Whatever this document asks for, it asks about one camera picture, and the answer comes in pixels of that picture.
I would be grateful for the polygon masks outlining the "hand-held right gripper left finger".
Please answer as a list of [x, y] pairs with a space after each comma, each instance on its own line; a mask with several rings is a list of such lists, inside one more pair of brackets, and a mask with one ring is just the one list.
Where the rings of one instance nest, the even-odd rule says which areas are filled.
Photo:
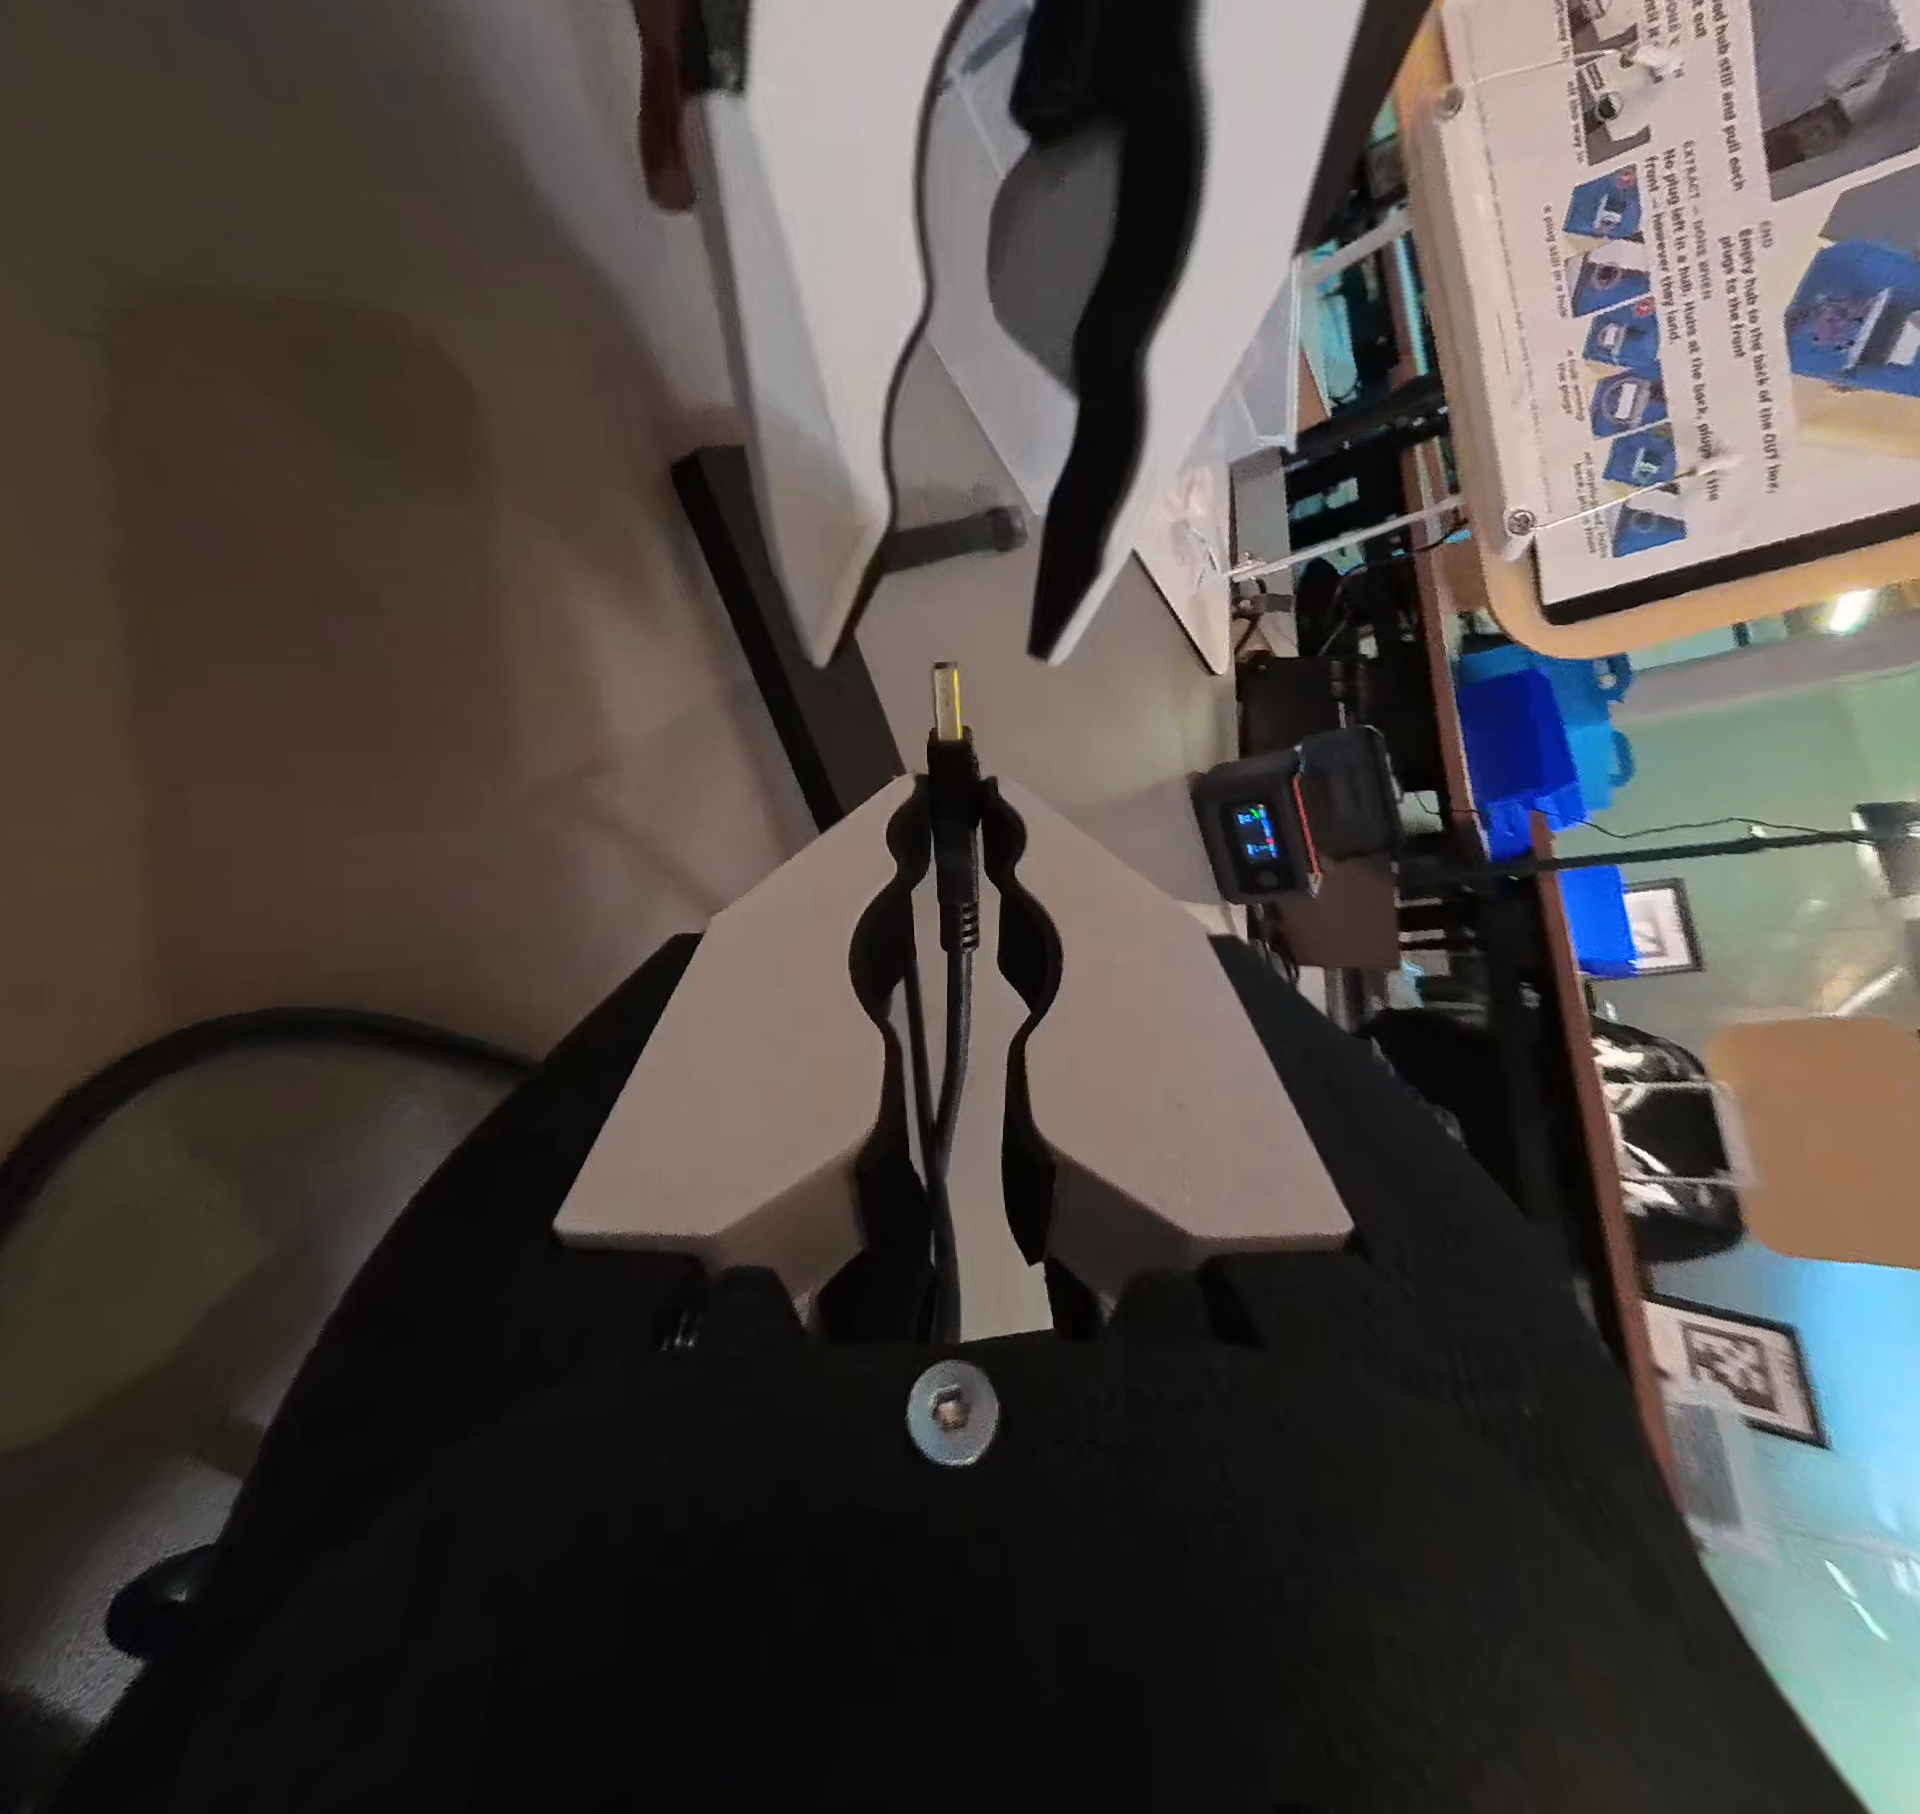
[[850, 954], [912, 796], [893, 777], [710, 920], [558, 1206], [563, 1247], [768, 1270], [792, 1298], [855, 1261], [886, 1042]]

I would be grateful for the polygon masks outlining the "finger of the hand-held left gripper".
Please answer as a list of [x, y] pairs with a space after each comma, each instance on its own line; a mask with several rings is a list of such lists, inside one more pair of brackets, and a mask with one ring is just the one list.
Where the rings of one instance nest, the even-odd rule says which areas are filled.
[[1298, 249], [1369, 0], [1115, 0], [1117, 208], [1072, 334], [1029, 655], [1060, 664], [1182, 465]]
[[933, 309], [938, 77], [976, 0], [747, 0], [705, 95], [705, 240], [759, 528], [805, 658], [854, 638], [900, 524], [901, 373]]

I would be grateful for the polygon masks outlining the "framed picture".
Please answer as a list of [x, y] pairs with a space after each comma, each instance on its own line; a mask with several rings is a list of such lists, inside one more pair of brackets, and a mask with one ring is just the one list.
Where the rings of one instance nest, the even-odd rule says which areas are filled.
[[1706, 954], [1686, 881], [1673, 878], [1623, 886], [1623, 913], [1637, 979], [1706, 971]]

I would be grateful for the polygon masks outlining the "black flat pad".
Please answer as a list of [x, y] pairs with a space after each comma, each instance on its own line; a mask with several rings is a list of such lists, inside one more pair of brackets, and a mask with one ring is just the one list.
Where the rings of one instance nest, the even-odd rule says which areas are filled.
[[905, 759], [855, 645], [814, 664], [773, 567], [743, 444], [708, 444], [670, 465], [670, 487], [727, 613], [756, 693], [818, 832], [889, 787]]

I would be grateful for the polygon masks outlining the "instruction sheet board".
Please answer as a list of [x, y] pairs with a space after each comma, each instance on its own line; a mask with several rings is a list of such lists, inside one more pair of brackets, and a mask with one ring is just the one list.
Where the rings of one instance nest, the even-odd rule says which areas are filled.
[[1398, 81], [1485, 598], [1606, 655], [1915, 579], [1918, 0], [1436, 0]]

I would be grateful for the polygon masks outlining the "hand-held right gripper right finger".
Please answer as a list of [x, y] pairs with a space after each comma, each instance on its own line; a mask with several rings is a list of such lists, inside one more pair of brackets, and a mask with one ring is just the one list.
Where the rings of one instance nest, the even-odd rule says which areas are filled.
[[1001, 1206], [1097, 1300], [1355, 1234], [1203, 920], [1038, 792], [992, 780], [1007, 1050]]

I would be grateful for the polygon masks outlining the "light stand with lamp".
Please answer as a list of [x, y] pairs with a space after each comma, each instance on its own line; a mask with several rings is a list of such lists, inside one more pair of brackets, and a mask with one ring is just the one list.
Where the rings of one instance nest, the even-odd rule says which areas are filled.
[[1408, 846], [1396, 868], [1396, 925], [1404, 941], [1418, 932], [1447, 928], [1465, 913], [1459, 901], [1476, 904], [1487, 888], [1508, 881], [1542, 881], [1556, 873], [1601, 870], [1616, 864], [1675, 864], [1710, 856], [1751, 856], [1767, 849], [1803, 846], [1858, 846], [1876, 873], [1915, 868], [1915, 814], [1895, 806], [1871, 822], [1858, 814], [1852, 826], [1812, 829], [1761, 818], [1716, 818], [1694, 824], [1656, 826], [1627, 833], [1598, 822], [1578, 822], [1574, 829], [1596, 832], [1616, 849], [1563, 856], [1555, 853], [1555, 822], [1528, 812], [1519, 801], [1500, 801], [1487, 812], [1449, 818], [1438, 840], [1441, 853], [1427, 845]]

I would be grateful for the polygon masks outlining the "black charger with display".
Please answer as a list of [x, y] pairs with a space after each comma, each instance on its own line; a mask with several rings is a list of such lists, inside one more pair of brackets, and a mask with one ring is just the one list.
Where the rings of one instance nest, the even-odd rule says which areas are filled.
[[1367, 725], [1214, 764], [1194, 777], [1190, 801], [1216, 890], [1231, 906], [1317, 896], [1334, 868], [1404, 845], [1404, 796]]

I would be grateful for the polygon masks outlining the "brown-topped table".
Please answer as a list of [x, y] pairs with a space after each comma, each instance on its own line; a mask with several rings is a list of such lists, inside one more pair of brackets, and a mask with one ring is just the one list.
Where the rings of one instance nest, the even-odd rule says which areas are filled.
[[1596, 1058], [1588, 984], [1572, 946], [1563, 878], [1550, 870], [1538, 873], [1528, 881], [1528, 890], [1542, 920], [1547, 1001], [1555, 1030], [1560, 1034], [1560, 1055], [1565, 1056], [1565, 1076], [1578, 1119], [1578, 1218], [1593, 1247], [1588, 1261], [1596, 1323], [1632, 1386], [1646, 1451], [1665, 1478], [1673, 1505], [1680, 1506], [1683, 1488], [1668, 1419], [1665, 1377], [1654, 1364], [1646, 1332], [1641, 1270], [1623, 1206], [1614, 1116]]
[[1404, 545], [1414, 571], [1418, 645], [1427, 664], [1438, 786], [1431, 804], [1447, 833], [1485, 853], [1485, 817], [1473, 786], [1458, 708], [1458, 658], [1470, 613], [1483, 594], [1477, 549], [1458, 492], [1447, 432], [1435, 432], [1400, 456], [1408, 521]]

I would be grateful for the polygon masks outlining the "low blue bin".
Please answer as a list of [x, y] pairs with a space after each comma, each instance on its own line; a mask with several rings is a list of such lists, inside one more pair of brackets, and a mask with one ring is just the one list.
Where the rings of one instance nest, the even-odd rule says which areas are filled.
[[1578, 970], [1590, 979], [1634, 979], [1641, 970], [1619, 864], [1574, 864], [1556, 886]]

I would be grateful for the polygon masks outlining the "framed printed tag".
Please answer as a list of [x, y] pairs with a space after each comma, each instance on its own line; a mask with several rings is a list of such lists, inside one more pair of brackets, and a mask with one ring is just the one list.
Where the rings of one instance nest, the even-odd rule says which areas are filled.
[[1812, 1368], [1792, 1325], [1660, 1294], [1645, 1298], [1641, 1314], [1654, 1371], [1669, 1391], [1728, 1401], [1765, 1435], [1830, 1445]]

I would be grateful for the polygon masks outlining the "clear plastic box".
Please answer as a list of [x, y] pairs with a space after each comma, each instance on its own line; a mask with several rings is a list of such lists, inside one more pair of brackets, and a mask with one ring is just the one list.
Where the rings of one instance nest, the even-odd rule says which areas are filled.
[[1746, 1533], [1744, 1426], [1720, 1401], [1668, 1396], [1665, 1423], [1678, 1478], [1678, 1505], [1692, 1533], [1737, 1539]]

